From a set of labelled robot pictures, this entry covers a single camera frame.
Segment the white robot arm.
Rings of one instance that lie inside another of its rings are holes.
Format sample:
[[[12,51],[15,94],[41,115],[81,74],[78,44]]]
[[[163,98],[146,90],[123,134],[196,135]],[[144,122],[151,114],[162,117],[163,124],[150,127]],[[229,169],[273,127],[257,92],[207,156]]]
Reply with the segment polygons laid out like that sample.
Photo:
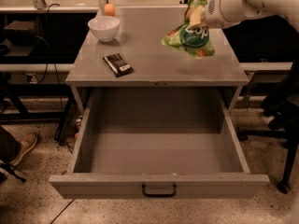
[[[299,0],[207,0],[204,8],[192,11],[190,26],[228,28],[274,15],[299,32]]]

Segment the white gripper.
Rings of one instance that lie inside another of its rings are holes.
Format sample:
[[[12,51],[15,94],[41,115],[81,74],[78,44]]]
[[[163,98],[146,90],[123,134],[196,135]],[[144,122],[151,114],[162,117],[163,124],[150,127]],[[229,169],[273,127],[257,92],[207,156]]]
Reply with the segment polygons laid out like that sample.
[[[190,16],[190,26],[207,24],[211,28],[228,28],[238,25],[245,17],[243,0],[207,0],[206,8],[197,7]]]

